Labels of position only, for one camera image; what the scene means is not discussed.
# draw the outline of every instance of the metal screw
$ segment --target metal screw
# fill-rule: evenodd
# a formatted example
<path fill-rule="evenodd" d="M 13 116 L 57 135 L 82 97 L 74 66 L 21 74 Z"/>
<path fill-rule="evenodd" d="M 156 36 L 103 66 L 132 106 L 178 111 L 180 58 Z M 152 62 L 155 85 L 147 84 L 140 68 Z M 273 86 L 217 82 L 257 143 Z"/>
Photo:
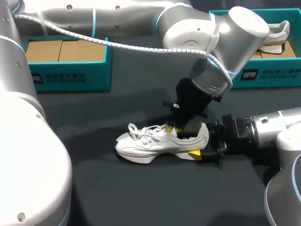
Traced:
<path fill-rule="evenodd" d="M 25 216 L 24 213 L 19 213 L 18 216 L 17 216 L 17 219 L 18 219 L 19 222 L 23 223 L 26 220 L 26 216 Z"/>
<path fill-rule="evenodd" d="M 268 120 L 267 120 L 267 119 L 263 119 L 263 120 L 261 121 L 261 123 L 266 124 L 266 123 L 268 123 Z"/>

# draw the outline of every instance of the cardboard box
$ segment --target cardboard box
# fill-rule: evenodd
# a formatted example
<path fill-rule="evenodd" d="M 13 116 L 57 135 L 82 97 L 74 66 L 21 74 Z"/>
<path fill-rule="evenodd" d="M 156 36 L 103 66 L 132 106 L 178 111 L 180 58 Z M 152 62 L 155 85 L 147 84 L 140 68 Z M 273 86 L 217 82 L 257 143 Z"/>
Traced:
<path fill-rule="evenodd" d="M 252 11 L 268 24 L 289 21 L 290 36 L 281 55 L 256 52 L 233 80 L 233 88 L 301 86 L 301 10 L 285 8 Z M 211 11 L 211 13 L 221 16 L 228 11 Z"/>
<path fill-rule="evenodd" d="M 23 48 L 38 92 L 111 88 L 112 49 L 107 46 L 67 36 L 49 36 L 24 40 Z"/>

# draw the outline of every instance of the shoe tongue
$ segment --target shoe tongue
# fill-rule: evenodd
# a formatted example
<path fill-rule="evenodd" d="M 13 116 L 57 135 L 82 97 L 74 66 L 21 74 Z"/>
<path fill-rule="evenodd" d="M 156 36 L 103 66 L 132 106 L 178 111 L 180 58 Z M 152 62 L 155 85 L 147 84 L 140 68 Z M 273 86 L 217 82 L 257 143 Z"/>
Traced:
<path fill-rule="evenodd" d="M 173 126 L 169 126 L 169 125 L 165 124 L 165 132 L 167 134 L 172 134 L 173 136 L 178 137 L 178 134 L 175 131 L 175 128 Z"/>

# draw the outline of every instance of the white cable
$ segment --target white cable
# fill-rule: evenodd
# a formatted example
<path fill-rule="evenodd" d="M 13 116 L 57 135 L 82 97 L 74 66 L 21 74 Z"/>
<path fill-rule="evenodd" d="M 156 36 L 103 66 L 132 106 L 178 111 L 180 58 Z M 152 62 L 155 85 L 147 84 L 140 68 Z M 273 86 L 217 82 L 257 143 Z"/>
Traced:
<path fill-rule="evenodd" d="M 17 15 L 14 15 L 14 17 L 15 18 L 20 18 L 20 19 L 30 20 L 30 21 L 33 21 L 35 23 L 41 24 L 41 21 L 39 19 L 36 19 L 32 16 L 17 14 Z M 74 37 L 74 38 L 77 38 L 77 39 L 93 42 L 93 43 L 96 43 L 96 44 L 114 47 L 114 48 L 123 48 L 123 49 L 130 49 L 130 50 L 141 51 L 141 52 L 154 52 L 154 53 L 192 53 L 192 54 L 200 54 L 200 55 L 203 55 L 203 56 L 205 56 L 205 54 L 206 54 L 205 51 L 197 50 L 197 49 L 180 49 L 180 48 L 166 49 L 166 48 L 148 48 L 148 47 L 124 45 L 124 44 L 114 43 L 114 42 L 110 42 L 110 41 L 104 41 L 104 40 L 100 40 L 100 39 L 91 38 L 91 37 L 88 37 L 88 36 L 85 36 L 85 35 L 73 33 L 73 32 L 64 30 L 62 28 L 59 28 L 59 27 L 53 25 L 52 23 L 49 23 L 49 22 L 46 22 L 46 21 L 44 21 L 44 23 L 45 23 L 46 27 L 48 27 L 49 29 L 54 30 L 58 33 L 61 33 L 61 34 L 67 35 L 67 36 L 71 36 L 71 37 Z M 222 71 L 222 74 L 223 74 L 223 76 L 225 77 L 225 79 L 228 83 L 228 86 L 226 87 L 226 89 L 221 94 L 221 96 L 224 96 L 233 86 L 232 79 L 229 76 L 229 74 L 227 73 L 226 69 L 223 67 L 223 65 L 219 62 L 218 59 L 216 59 L 210 53 L 207 57 L 210 58 L 219 67 L 219 69 Z"/>

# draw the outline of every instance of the shoe sole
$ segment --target shoe sole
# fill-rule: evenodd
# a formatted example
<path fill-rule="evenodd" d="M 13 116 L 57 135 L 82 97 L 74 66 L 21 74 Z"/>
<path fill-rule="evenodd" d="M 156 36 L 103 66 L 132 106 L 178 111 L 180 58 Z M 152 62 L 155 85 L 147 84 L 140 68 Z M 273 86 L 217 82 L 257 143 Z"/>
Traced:
<path fill-rule="evenodd" d="M 177 156 L 180 159 L 185 159 L 185 160 L 193 160 L 193 161 L 199 161 L 201 160 L 201 156 L 200 155 L 195 155 L 193 154 L 195 151 L 200 151 L 200 150 L 191 150 L 189 152 L 185 152 L 185 153 L 171 153 L 174 154 L 175 156 Z M 132 161 L 132 162 L 136 162 L 136 163 L 140 163 L 140 164 L 148 164 L 151 163 L 159 154 L 155 154 L 151 157 L 146 157 L 146 158 L 135 158 L 135 157 L 129 157 L 123 154 L 120 154 L 119 152 L 117 152 L 118 155 L 120 155 L 122 158 Z"/>

